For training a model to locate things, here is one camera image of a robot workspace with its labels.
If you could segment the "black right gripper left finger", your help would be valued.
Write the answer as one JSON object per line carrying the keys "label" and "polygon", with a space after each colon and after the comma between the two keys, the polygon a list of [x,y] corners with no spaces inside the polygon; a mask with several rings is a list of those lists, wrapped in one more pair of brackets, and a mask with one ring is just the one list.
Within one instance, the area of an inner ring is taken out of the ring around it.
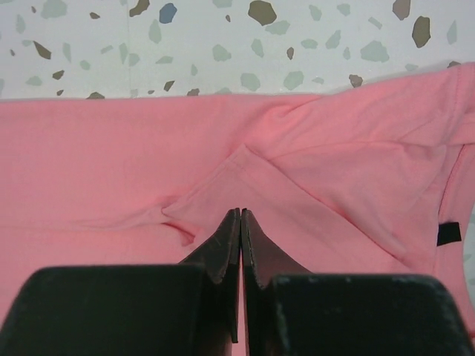
{"label": "black right gripper left finger", "polygon": [[230,355],[240,211],[177,264],[42,268],[1,328],[3,355]]}

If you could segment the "pink t-shirt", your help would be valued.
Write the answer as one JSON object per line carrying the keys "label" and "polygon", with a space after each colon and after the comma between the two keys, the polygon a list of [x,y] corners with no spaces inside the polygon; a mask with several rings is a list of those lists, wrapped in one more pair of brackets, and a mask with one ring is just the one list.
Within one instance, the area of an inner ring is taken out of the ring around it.
{"label": "pink t-shirt", "polygon": [[334,95],[1,104],[1,328],[36,271],[177,264],[232,209],[313,274],[419,274],[474,345],[474,65]]}

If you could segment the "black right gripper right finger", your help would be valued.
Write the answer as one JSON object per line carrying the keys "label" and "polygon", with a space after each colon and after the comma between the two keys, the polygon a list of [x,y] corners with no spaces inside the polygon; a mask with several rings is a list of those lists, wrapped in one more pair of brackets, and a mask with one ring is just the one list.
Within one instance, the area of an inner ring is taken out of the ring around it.
{"label": "black right gripper right finger", "polygon": [[419,274],[313,274],[240,222],[248,355],[472,355],[449,291]]}

